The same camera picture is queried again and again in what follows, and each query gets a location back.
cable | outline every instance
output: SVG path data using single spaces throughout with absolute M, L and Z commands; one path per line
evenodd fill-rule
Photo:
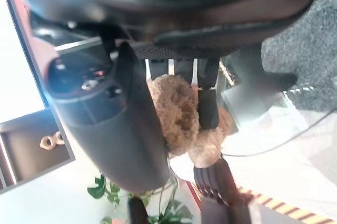
M 259 153 L 255 153 L 255 154 L 250 154 L 250 155 L 230 155 L 230 154 L 222 154 L 222 156 L 225 156 L 225 157 L 253 157 L 253 156 L 258 156 L 258 155 L 261 155 L 261 154 L 265 154 L 267 152 L 271 152 L 273 150 L 276 150 L 277 148 L 280 148 L 282 147 L 283 145 L 286 145 L 287 143 L 291 142 L 292 140 L 298 138 L 300 135 L 302 135 L 303 133 L 309 131 L 310 129 L 312 129 L 313 127 L 315 127 L 317 124 L 319 124 L 321 121 L 325 120 L 327 117 L 329 117 L 332 113 L 336 112 L 337 111 L 337 108 L 333 108 L 331 111 L 329 111 L 326 115 L 324 115 L 322 118 L 320 118 L 318 121 L 316 121 L 315 123 L 313 123 L 310 127 L 308 127 L 307 129 L 299 132 L 297 135 L 293 136 L 292 138 L 290 138 L 288 141 L 285 141 L 284 143 L 274 147 L 274 148 L 271 148 L 271 149 L 268 149 L 268 150 L 265 150 L 265 151 L 262 151 L 262 152 L 259 152 Z

teddy bear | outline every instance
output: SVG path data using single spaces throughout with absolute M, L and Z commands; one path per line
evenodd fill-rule
M 227 118 L 219 126 L 202 130 L 197 112 L 197 87 L 182 77 L 163 75 L 147 83 L 169 148 L 169 157 L 188 152 L 194 166 L 205 168 L 221 156 L 221 143 L 229 132 Z

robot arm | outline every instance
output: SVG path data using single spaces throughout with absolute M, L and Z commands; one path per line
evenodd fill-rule
M 240 62 L 235 70 L 246 84 L 258 79 L 268 90 L 287 89 L 296 77 L 265 73 L 261 43 L 294 23 L 312 1 L 27 0 L 33 34 L 60 55 L 49 65 L 46 86 L 61 116 L 101 171 L 133 192 L 163 186 L 169 176 L 145 59 L 153 78 L 168 73 L 168 59 L 174 59 L 176 74 L 191 83 L 196 58 L 200 125 L 215 128 L 212 88 L 220 58 L 237 51 L 231 61 Z M 223 159 L 195 175 L 206 196 L 203 222 L 249 223 Z

yellow and black striped tape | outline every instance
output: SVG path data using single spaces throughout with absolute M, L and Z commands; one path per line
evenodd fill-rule
M 191 184 L 193 190 L 195 191 L 196 196 L 199 200 L 202 198 L 202 194 L 199 192 L 195 184 Z M 268 207 L 276 212 L 279 212 L 283 215 L 287 215 L 290 218 L 299 220 L 305 224 L 337 224 L 336 221 L 331 220 L 327 217 L 316 215 L 312 212 L 288 205 L 284 202 L 278 201 L 276 199 L 270 198 L 266 195 L 258 194 L 251 190 L 246 190 L 239 188 L 239 191 L 243 194 L 251 194 L 255 197 L 255 201 L 265 207 Z

caution tape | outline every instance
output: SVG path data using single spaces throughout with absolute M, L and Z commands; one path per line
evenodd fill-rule
M 202 194 L 195 184 L 187 182 L 187 186 L 189 187 L 197 205 L 200 207 L 201 198 L 203 197 Z M 325 216 L 316 215 L 312 212 L 300 209 L 298 207 L 294 207 L 279 200 L 270 198 L 266 195 L 262 195 L 243 188 L 239 188 L 239 191 L 242 194 L 253 195 L 257 203 L 268 207 L 278 213 L 289 216 L 292 219 L 299 220 L 305 224 L 337 224 L 336 221 L 329 219 Z

